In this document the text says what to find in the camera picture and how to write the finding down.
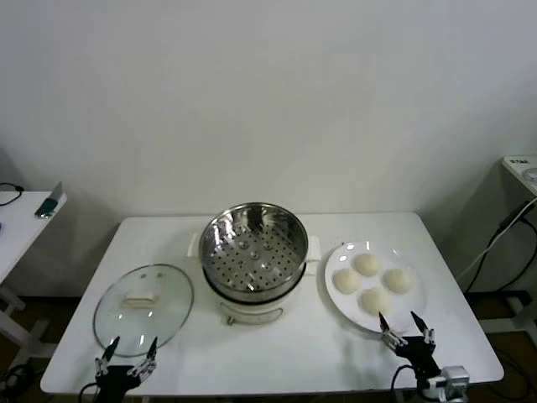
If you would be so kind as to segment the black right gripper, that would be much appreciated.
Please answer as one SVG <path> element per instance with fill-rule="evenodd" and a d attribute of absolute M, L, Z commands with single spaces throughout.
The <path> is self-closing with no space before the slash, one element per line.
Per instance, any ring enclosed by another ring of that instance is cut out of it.
<path fill-rule="evenodd" d="M 400 337 L 389 326 L 382 312 L 378 313 L 379 325 L 384 344 L 394 349 L 395 354 L 410 362 L 418 387 L 427 387 L 428 379 L 435 378 L 441 373 L 433 358 L 435 351 L 435 331 L 429 328 L 425 321 L 414 311 L 410 312 L 415 325 L 421 332 L 420 336 Z"/>

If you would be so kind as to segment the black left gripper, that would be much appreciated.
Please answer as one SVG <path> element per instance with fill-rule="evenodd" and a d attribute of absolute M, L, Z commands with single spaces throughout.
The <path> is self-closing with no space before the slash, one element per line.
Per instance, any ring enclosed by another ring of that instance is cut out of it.
<path fill-rule="evenodd" d="M 95 359 L 96 385 L 99 389 L 96 403 L 122 403 L 128 391 L 141 385 L 140 378 L 148 378 L 156 369 L 156 352 L 158 338 L 155 337 L 144 360 L 135 366 L 113 365 L 108 367 L 119 344 L 120 337 L 115 337 L 105 348 L 103 355 Z"/>

